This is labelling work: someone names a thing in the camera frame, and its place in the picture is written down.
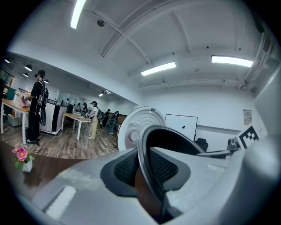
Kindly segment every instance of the beige pants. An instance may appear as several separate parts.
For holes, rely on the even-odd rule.
[[[91,135],[90,135],[91,138],[95,138],[95,137],[96,137],[96,134],[97,134],[97,125],[98,125],[98,119],[97,119],[97,117],[95,116],[95,117],[93,118],[93,121],[92,121],[92,124],[91,124]]]

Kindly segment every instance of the artificial flower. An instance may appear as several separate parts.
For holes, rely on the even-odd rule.
[[[25,160],[25,158],[27,157],[27,153],[28,152],[24,148],[20,148],[19,151],[17,152],[18,160],[23,162]]]
[[[12,150],[12,152],[16,153],[18,151],[18,147],[15,147],[15,149]]]
[[[27,150],[27,146],[26,145],[22,145],[20,148],[24,148],[25,150]]]

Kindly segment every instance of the cable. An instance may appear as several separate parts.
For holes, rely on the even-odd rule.
[[[34,150],[33,151],[33,153],[35,153],[35,154],[38,154],[41,150],[46,150],[47,151],[47,154],[46,155],[48,155],[49,154],[49,150],[48,149],[45,149],[45,148],[43,148],[40,144],[39,144],[39,142],[37,142],[37,145],[38,146],[40,146],[41,147],[41,149],[36,149],[36,150]]]
[[[62,151],[62,152],[63,152],[63,151]],[[57,154],[57,158],[58,158],[58,155],[59,155],[60,153],[61,153],[61,152],[59,152],[59,153]],[[71,155],[72,159],[74,159],[73,155],[72,155],[70,152],[67,152],[67,153],[69,153],[69,154]]]
[[[107,144],[105,143],[105,139],[104,139],[102,136],[100,136],[100,137],[104,140],[104,145],[105,145],[109,150],[113,151],[111,148],[114,149],[114,147],[113,147],[113,146],[107,146]]]

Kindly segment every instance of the office chair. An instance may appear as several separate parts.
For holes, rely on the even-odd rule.
[[[66,110],[67,113],[73,113],[73,105],[69,104],[69,106],[67,106],[67,110]],[[70,122],[70,124],[73,124],[74,123],[74,119],[66,116],[66,120],[68,122]]]
[[[195,141],[195,143],[196,143],[204,152],[207,152],[207,148],[208,148],[209,145],[208,145],[206,139],[198,138],[197,141]]]

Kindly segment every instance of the ceiling pipe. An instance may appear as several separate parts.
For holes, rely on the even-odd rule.
[[[262,33],[262,37],[261,37],[260,44],[259,44],[259,49],[258,49],[258,52],[257,52],[256,57],[255,57],[255,59],[254,59],[254,63],[256,63],[256,61],[257,61],[257,59],[258,59],[258,56],[259,56],[259,54],[260,54],[260,51],[261,51],[261,49],[262,49],[262,46],[263,46],[264,42],[265,42],[265,35],[264,35],[264,33]],[[248,76],[250,75],[250,72],[251,72],[252,70],[253,70],[253,66],[252,66],[252,67],[250,68],[250,70],[248,71],[248,73],[247,73],[247,75],[245,76],[244,80],[246,80],[246,79],[248,78]]]
[[[165,78],[162,76],[162,74],[160,74],[160,76],[161,76],[162,79],[163,79],[163,83],[166,84],[169,89],[171,89],[171,88],[170,88],[170,85],[167,83],[167,81],[166,81]]]
[[[256,57],[255,57],[255,59],[254,59],[254,63],[256,63],[256,61],[257,61],[257,59],[258,59],[258,56],[259,56],[260,51],[261,51],[261,49],[262,49],[262,47],[263,47],[263,45],[264,45],[264,42],[265,42],[265,33],[262,33],[261,40],[260,40],[260,44],[259,44],[259,49],[258,49],[258,52],[257,52]],[[248,76],[250,75],[251,71],[253,70],[253,67],[254,67],[254,66],[252,65],[252,67],[251,67],[251,68],[249,69],[249,71],[247,72],[245,78],[243,79],[243,82],[239,85],[238,90],[240,90],[242,87],[245,86],[245,81],[247,80]]]
[[[269,56],[270,56],[270,52],[271,52],[271,50],[272,50],[272,46],[273,46],[273,44],[272,44],[272,42],[271,42],[271,43],[270,43],[270,47],[269,47],[267,53],[265,54],[265,57],[264,57],[263,62],[260,64],[260,67],[258,68],[258,70],[257,70],[257,72],[256,72],[256,74],[255,74],[255,76],[252,77],[251,80],[255,80],[255,79],[257,78],[257,76],[259,75],[260,70],[263,68],[264,64],[266,63],[266,61],[268,60],[268,58],[269,58]]]
[[[173,83],[166,83],[167,85],[172,85],[172,84],[177,84],[177,83],[185,83],[185,82],[209,82],[210,80],[182,80],[182,81],[177,81],[177,82],[173,82]],[[227,83],[239,83],[238,81],[227,81],[227,80],[223,80],[223,84],[227,84]],[[149,87],[149,86],[160,86],[163,83],[149,83],[147,85],[143,85],[140,86],[140,88],[143,87]]]

